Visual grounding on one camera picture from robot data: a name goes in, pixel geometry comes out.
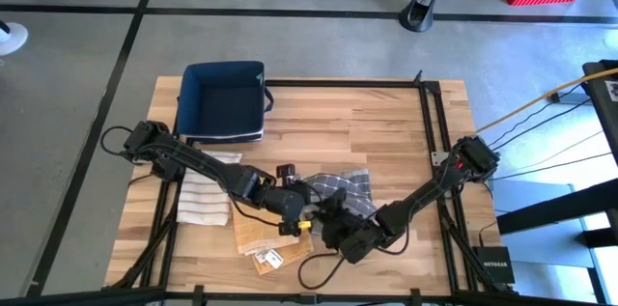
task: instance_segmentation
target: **concrete floor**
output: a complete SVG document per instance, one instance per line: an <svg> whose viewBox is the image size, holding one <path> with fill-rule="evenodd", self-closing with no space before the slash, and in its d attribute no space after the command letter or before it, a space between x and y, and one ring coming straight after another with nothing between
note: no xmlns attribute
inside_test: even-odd
<svg viewBox="0 0 618 306"><path fill-rule="evenodd" d="M0 5L135 7L137 1L0 0ZM395 12L406 2L151 0L149 6ZM618 16L611 0L533 7L512 7L504 0L437 0L435 9L449 14ZM131 16L0 12L0 19L20 22L31 34L24 48L4 58L6 64L0 67L0 146L6 165L0 172L7 182L0 194L0 219L11 223L0 229L2 298L20 295L27 286ZM132 126L143 119L159 75L181 75L187 65L198 62L255 59L266 63L267 76L411 78L423 70L428 79L463 79L474 123L482 126L581 76L583 63L615 58L617 50L618 27L608 25L449 21L414 34L392 20L147 15L105 125ZM525 90L514 90L522 86ZM534 122L564 109L550 107ZM484 137L492 141L517 121ZM574 136L598 129L594 111L582 107L505 148L497 175L508 175L562 149ZM603 138L593 142L563 160L607 149ZM592 167L601 172L588 172ZM130 173L130 164L97 149L45 293L100 288ZM520 180L573 182L582 188L617 173L605 157ZM528 275L548 276L530 270ZM525 267L520 271L526 275Z"/></svg>

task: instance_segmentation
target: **striped towel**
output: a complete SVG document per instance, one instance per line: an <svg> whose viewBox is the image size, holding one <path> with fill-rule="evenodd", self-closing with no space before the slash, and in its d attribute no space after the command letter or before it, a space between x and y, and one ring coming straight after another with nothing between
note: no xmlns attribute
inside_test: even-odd
<svg viewBox="0 0 618 306"><path fill-rule="evenodd" d="M242 157L241 153L203 152L225 163L240 162ZM230 217L229 201L228 195L216 181L186 169L177 221L198 225L226 225Z"/></svg>

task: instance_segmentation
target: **wooden tabletop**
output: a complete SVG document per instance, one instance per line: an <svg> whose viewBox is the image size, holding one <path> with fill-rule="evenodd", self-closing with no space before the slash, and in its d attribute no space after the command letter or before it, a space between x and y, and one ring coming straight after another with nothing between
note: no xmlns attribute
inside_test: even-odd
<svg viewBox="0 0 618 306"><path fill-rule="evenodd" d="M181 80L178 76L158 78L149 120L173 125ZM474 130L465 86L456 80L442 80L440 85L451 141L455 143ZM275 105L266 113L262 142L201 148L241 152L241 163L273 175L275 167L284 163L295 164L296 171L303 176L366 167L370 170L377 207L405 198L432 176L418 90L312 87L270 90ZM435 139L439 144L435 108L431 106ZM149 170L148 166L136 167L133 177L145 175ZM148 178L128 190L106 284L120 279L146 247L158 189L159 180ZM171 193L175 191L174 185L171 190ZM468 184L461 196L469 238L474 244L479 230L495 221L492 199L479 184ZM409 247L402 256L374 251L357 264L345 263L318 292L401 295L418 288L426 295L449 294L435 204L413 218L409 234ZM500 244L495 225L483 232L483 240L486 245ZM390 249L398 250L403 241L400 239ZM326 251L318 236L314 237L314 246L314 254ZM458 278L464 287L461 254L453 246ZM159 252L155 276L160 271L160 256ZM303 268L305 283L321 282L336 262L336 258L326 258L309 263ZM180 224L168 289L190 292L194 285L204 285L208 292L306 292L296 279L298 265L296 262L259 276L251 258L239 255L231 220L225 227Z"/></svg>

